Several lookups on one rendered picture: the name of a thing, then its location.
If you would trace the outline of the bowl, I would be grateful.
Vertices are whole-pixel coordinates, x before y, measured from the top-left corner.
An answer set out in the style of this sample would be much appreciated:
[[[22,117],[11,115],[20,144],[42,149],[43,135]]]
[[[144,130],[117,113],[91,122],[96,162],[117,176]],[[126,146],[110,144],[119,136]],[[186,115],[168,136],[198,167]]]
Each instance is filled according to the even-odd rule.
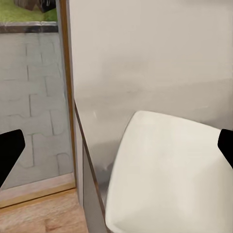
[[[113,233],[233,233],[233,167],[221,130],[137,110],[120,141],[105,223]]]

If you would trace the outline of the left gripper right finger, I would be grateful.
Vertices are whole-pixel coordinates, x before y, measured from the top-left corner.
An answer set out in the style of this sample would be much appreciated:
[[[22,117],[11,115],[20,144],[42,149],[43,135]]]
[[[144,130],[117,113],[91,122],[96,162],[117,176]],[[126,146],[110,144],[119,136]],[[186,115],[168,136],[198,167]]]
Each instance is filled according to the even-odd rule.
[[[217,146],[233,167],[233,131],[222,129]]]

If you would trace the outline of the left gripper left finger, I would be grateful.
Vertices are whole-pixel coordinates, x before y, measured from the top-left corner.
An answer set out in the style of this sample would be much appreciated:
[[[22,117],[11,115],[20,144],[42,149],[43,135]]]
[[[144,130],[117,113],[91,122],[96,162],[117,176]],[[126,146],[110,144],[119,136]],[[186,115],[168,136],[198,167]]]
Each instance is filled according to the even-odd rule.
[[[0,134],[0,187],[24,149],[22,130]]]

